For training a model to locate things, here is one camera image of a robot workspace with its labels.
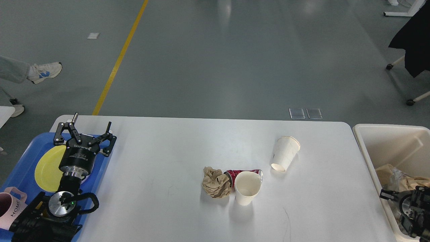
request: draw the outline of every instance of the white paper cup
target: white paper cup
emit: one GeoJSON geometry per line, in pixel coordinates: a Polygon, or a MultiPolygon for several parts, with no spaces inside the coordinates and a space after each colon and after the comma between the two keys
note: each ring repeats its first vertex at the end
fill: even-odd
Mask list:
{"type": "Polygon", "coordinates": [[[271,164],[272,168],[280,172],[285,172],[299,150],[300,143],[295,138],[282,136],[275,145],[271,164]]]}
{"type": "Polygon", "coordinates": [[[261,176],[252,171],[242,171],[234,181],[236,202],[242,206],[251,203],[261,187],[261,176]]]}
{"type": "Polygon", "coordinates": [[[25,200],[27,194],[11,186],[0,192],[0,228],[9,230],[13,221],[27,207],[25,200]],[[21,199],[12,196],[10,192],[15,192],[21,196],[21,199]]]}

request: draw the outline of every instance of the trash bin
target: trash bin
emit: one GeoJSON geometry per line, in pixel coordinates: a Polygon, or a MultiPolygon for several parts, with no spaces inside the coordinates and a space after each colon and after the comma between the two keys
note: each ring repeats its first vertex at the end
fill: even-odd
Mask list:
{"type": "MultiPolygon", "coordinates": [[[[382,189],[375,168],[391,164],[408,175],[430,177],[430,130],[420,126],[357,124],[353,128],[375,188],[382,189]]],[[[381,199],[391,228],[398,241],[418,241],[403,234],[388,205],[381,199]]]]}

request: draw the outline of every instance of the sneaker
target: sneaker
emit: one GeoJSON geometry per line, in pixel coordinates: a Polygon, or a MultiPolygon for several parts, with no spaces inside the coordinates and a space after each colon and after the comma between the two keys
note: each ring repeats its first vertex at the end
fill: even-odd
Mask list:
{"type": "Polygon", "coordinates": [[[47,78],[54,78],[60,74],[63,66],[61,62],[54,62],[43,65],[32,65],[28,71],[27,79],[29,79],[34,84],[39,84],[47,78]]]}
{"type": "Polygon", "coordinates": [[[14,118],[24,112],[24,105],[22,104],[13,105],[13,107],[15,108],[15,112],[12,113],[10,116],[11,118],[14,118]]]}

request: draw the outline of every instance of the crushed soda can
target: crushed soda can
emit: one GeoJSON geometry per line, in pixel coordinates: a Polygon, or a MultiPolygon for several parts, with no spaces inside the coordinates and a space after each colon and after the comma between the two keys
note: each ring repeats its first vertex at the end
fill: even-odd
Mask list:
{"type": "MultiPolygon", "coordinates": [[[[227,175],[228,179],[230,180],[230,186],[234,186],[234,180],[236,179],[237,175],[239,173],[241,173],[244,170],[228,170],[225,171],[224,174],[227,175]]],[[[258,175],[260,175],[261,177],[261,181],[263,182],[263,171],[260,169],[256,169],[256,170],[245,170],[245,171],[251,171],[254,173],[257,173],[258,175]]]]}

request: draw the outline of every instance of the gray floor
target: gray floor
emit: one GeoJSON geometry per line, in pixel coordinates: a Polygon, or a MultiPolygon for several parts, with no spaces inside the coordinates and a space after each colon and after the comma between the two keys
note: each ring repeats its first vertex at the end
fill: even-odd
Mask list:
{"type": "MultiPolygon", "coordinates": [[[[26,111],[0,129],[0,183],[62,114],[90,115],[143,0],[1,1],[0,54],[61,61],[39,85],[0,80],[26,111]],[[87,40],[100,32],[97,40],[87,40]]],[[[430,127],[430,72],[412,78],[387,48],[407,11],[386,0],[149,0],[100,115],[323,121],[430,127]]]]}

